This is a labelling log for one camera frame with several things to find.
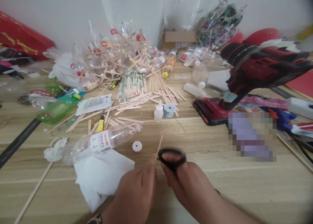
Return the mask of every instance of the red cordless drill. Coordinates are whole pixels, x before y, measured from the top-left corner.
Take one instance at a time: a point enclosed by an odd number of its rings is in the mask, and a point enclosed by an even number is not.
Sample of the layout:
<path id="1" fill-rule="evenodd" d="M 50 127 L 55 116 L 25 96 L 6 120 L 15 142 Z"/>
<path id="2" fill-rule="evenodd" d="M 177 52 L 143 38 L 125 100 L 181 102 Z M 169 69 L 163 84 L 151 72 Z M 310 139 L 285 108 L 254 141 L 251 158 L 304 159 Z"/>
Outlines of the red cordless drill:
<path id="1" fill-rule="evenodd" d="M 234 66 L 226 81 L 229 91 L 222 99 L 201 98 L 193 106 L 207 125 L 227 123 L 228 113 L 253 89 L 284 85 L 311 70 L 308 56 L 308 52 L 294 53 L 286 47 L 230 43 L 221 51 L 221 57 Z"/>

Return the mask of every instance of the small plastic cap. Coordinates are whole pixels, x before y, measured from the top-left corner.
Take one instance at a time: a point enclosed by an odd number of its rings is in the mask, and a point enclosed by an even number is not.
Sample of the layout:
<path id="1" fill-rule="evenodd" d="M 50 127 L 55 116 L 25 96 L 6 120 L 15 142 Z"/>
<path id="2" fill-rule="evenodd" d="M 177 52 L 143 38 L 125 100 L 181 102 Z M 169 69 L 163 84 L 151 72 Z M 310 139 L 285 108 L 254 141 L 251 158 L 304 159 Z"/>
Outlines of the small plastic cap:
<path id="1" fill-rule="evenodd" d="M 163 110 L 162 101 L 159 101 L 159 104 L 156 106 L 157 110 Z"/>
<path id="2" fill-rule="evenodd" d="M 80 98 L 81 98 L 81 96 L 80 96 L 79 94 L 73 94 L 73 96 L 74 96 L 75 98 L 77 98 L 77 99 L 80 99 Z"/>
<path id="3" fill-rule="evenodd" d="M 168 75 L 169 75 L 169 74 L 168 74 L 167 72 L 162 73 L 162 77 L 163 77 L 163 78 L 167 78 Z"/>
<path id="4" fill-rule="evenodd" d="M 73 91 L 74 91 L 76 94 L 79 94 L 79 93 L 80 93 L 80 91 L 77 90 L 76 88 L 74 88 Z"/>
<path id="5" fill-rule="evenodd" d="M 205 82 L 199 82 L 199 83 L 198 83 L 198 87 L 199 87 L 200 89 L 203 89 L 203 88 L 205 87 Z"/>
<path id="6" fill-rule="evenodd" d="M 134 152 L 140 152 L 141 149 L 142 149 L 142 144 L 141 144 L 141 142 L 135 141 L 135 142 L 133 143 L 133 150 L 134 150 Z"/>

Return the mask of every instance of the scissors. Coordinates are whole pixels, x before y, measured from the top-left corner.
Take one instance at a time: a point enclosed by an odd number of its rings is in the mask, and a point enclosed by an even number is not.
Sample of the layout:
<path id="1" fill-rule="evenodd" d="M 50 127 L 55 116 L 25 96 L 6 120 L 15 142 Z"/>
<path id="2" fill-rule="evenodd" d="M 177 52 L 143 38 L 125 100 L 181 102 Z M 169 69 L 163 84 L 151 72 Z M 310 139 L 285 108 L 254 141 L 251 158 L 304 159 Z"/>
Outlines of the scissors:
<path id="1" fill-rule="evenodd" d="M 164 153 L 168 153 L 168 154 L 173 154 L 173 155 L 179 155 L 181 158 L 179 161 L 166 161 L 164 160 L 164 158 L 162 157 L 162 155 Z M 186 162 L 186 154 L 179 150 L 179 149 L 175 149 L 175 148 L 162 148 L 159 150 L 158 154 L 158 160 L 161 161 L 164 165 L 166 165 L 170 170 L 172 170 L 174 173 L 176 173 L 177 168 L 182 165 L 183 163 Z"/>

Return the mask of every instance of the wire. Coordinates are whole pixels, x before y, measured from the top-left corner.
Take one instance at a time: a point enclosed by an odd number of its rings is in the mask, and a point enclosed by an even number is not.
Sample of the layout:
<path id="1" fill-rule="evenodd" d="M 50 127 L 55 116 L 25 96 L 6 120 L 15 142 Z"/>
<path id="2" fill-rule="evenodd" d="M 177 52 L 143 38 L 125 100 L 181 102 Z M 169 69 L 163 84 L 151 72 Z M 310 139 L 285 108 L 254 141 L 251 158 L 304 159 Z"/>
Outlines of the wire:
<path id="1" fill-rule="evenodd" d="M 175 135 L 177 135 L 177 136 L 185 136 L 185 135 L 186 135 L 186 130 L 184 129 L 184 127 L 183 127 L 181 124 L 180 124 L 180 126 L 182 127 L 182 129 L 183 129 L 184 132 L 185 132 L 183 135 L 176 134 L 176 133 L 174 133 L 173 131 L 169 131 L 169 130 L 163 130 L 163 131 L 161 131 L 160 135 L 161 135 L 163 132 L 168 131 L 168 132 L 171 132 L 171 133 L 173 133 L 173 134 L 175 134 Z"/>

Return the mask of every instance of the red bottle label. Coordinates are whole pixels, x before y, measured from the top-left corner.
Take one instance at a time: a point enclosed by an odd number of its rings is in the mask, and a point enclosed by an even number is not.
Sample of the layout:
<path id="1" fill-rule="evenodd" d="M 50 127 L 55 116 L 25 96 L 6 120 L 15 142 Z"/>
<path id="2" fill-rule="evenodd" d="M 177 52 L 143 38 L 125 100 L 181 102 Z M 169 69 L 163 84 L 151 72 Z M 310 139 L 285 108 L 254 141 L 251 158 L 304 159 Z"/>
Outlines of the red bottle label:
<path id="1" fill-rule="evenodd" d="M 117 30 L 116 30 L 116 29 L 111 29 L 110 32 L 111 32 L 111 35 L 112 35 L 112 36 L 113 36 L 114 34 L 117 34 Z"/>

